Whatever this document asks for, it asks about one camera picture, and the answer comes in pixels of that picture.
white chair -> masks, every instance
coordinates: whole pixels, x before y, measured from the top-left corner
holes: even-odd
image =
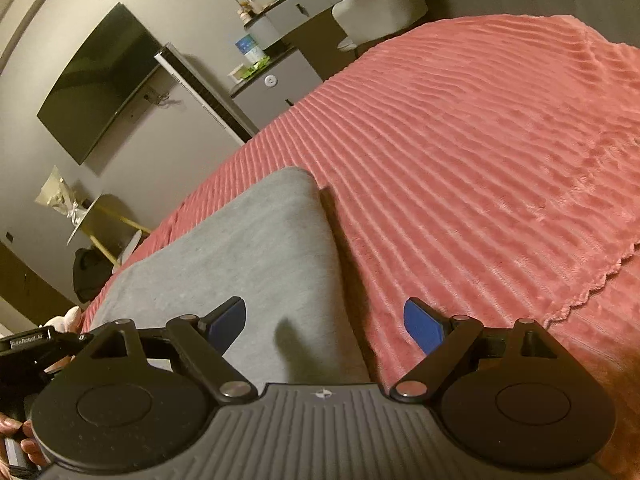
[[[353,50],[360,44],[395,34],[426,12],[424,0],[342,0],[333,9],[335,21],[347,33],[338,48]]]

round black disc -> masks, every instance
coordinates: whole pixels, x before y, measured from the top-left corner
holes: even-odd
[[[615,422],[604,390],[552,359],[467,374],[445,391],[439,411],[462,447],[526,470],[586,462],[606,444]]]
[[[85,374],[69,368],[38,396],[33,427],[50,460],[98,474],[129,472],[164,462],[198,436],[207,402],[196,384],[109,361],[93,361]]]

wall-mounted television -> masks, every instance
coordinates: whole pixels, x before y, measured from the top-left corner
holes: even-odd
[[[117,4],[72,57],[38,118],[78,164],[158,67],[160,46]]]

black bag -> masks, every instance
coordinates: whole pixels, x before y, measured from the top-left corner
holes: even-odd
[[[98,249],[78,249],[74,262],[74,291],[81,303],[93,301],[111,277],[113,264]]]

human hand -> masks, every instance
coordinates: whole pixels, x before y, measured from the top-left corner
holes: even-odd
[[[29,459],[35,465],[47,465],[47,459],[44,458],[44,455],[40,450],[40,446],[38,446],[38,443],[33,437],[31,421],[28,420],[23,424],[18,420],[13,420],[12,418],[7,417],[4,413],[0,413],[0,436],[14,436],[20,428],[22,428],[23,433],[27,436],[27,438],[24,438],[21,441],[20,448],[27,453]],[[6,449],[4,448],[4,445],[0,446],[0,479],[11,480],[11,475],[9,474],[9,461],[6,456]]]

